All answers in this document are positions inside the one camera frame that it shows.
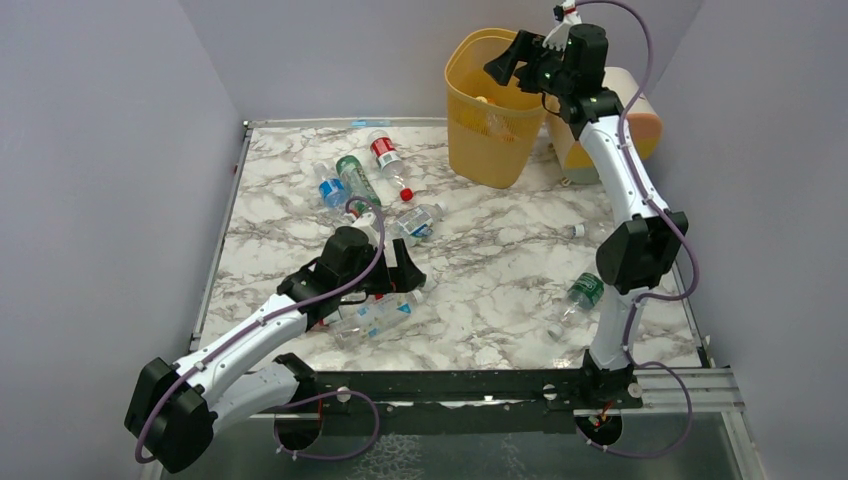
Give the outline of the orange cap juice bottle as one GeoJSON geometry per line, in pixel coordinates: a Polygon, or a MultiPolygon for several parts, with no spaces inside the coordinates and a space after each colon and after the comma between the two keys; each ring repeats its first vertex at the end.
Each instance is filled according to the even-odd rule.
{"type": "Polygon", "coordinates": [[[500,114],[485,113],[486,126],[489,135],[504,142],[514,142],[516,135],[509,128],[507,120],[500,114]]]}

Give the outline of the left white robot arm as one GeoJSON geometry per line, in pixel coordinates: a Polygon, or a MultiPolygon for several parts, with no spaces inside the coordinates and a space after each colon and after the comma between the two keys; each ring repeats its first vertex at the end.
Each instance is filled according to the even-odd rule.
{"type": "Polygon", "coordinates": [[[378,208],[335,229],[321,253],[283,278],[247,319],[176,361],[157,357],[140,371],[124,419],[140,464],[178,473],[215,435],[292,400],[311,370],[295,356],[252,372],[262,358],[311,330],[354,293],[406,294],[426,283],[401,239],[388,240],[378,208]]]}

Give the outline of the green label crushed bottle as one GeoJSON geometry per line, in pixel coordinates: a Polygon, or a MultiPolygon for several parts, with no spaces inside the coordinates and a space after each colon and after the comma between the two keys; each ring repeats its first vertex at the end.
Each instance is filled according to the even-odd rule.
{"type": "Polygon", "coordinates": [[[547,334],[554,340],[561,340],[566,326],[575,319],[587,317],[601,302],[605,285],[599,274],[593,270],[581,273],[567,289],[558,308],[558,316],[549,324],[547,334]]]}

